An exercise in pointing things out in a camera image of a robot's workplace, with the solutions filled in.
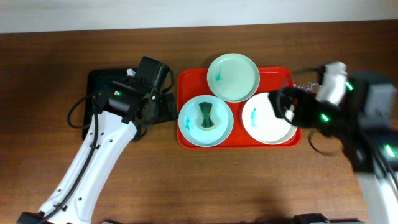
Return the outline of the green yellow sponge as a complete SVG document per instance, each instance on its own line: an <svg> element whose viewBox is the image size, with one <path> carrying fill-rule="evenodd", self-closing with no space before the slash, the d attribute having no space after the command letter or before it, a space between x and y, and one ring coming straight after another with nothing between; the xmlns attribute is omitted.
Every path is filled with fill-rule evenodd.
<svg viewBox="0 0 398 224"><path fill-rule="evenodd" d="M202 102L199 104L203 121L201 128L205 131L209 131L215 128L215 123L212 121L211 116L213 113L214 106L209 102Z"/></svg>

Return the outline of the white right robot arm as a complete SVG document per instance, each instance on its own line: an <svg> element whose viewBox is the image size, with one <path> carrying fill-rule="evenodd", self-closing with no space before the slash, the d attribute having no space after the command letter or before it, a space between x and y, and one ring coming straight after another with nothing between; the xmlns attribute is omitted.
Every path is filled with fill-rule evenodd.
<svg viewBox="0 0 398 224"><path fill-rule="evenodd" d="M371 223L397 223L397 130L392 126L397 88L372 72L348 73L342 62L306 68L320 89L287 84L270 93L274 114L292 126L312 128L343 145L364 195Z"/></svg>

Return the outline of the light blue plate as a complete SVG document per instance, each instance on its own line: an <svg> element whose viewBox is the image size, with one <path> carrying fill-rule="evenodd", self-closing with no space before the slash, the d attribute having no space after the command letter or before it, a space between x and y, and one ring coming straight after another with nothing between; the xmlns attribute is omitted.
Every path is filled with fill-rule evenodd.
<svg viewBox="0 0 398 224"><path fill-rule="evenodd" d="M215 128L205 131L201 128L203 121L199 104L212 103L211 115ZM191 144L199 147L213 147L221 144L231 134L234 116L231 108L221 99L211 95L200 95L188 100L180 110L178 126L182 136Z"/></svg>

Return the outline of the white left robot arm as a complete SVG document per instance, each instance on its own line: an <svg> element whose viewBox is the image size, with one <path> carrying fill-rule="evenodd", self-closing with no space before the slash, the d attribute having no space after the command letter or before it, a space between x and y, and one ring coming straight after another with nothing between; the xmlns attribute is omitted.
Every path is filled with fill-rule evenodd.
<svg viewBox="0 0 398 224"><path fill-rule="evenodd" d="M18 223L90 223L97 199L116 161L149 128L177 119L174 94L160 84L111 82L87 96L93 115L76 157L38 213Z"/></svg>

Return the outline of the white plate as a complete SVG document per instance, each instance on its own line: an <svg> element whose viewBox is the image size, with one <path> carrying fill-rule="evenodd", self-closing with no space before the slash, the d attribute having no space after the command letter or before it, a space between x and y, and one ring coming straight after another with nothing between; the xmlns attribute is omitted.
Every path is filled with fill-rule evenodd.
<svg viewBox="0 0 398 224"><path fill-rule="evenodd" d="M258 93L247 100L241 120L250 137L263 144L285 143L297 131L297 127L276 117L268 92Z"/></svg>

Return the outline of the mint green plate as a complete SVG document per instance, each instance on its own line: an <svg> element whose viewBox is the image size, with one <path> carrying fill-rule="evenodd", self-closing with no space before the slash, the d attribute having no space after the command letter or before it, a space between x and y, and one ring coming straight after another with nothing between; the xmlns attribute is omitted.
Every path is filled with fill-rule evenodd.
<svg viewBox="0 0 398 224"><path fill-rule="evenodd" d="M230 53L219 56L211 63L206 79L215 96L230 103L239 103L257 92L260 73L249 57Z"/></svg>

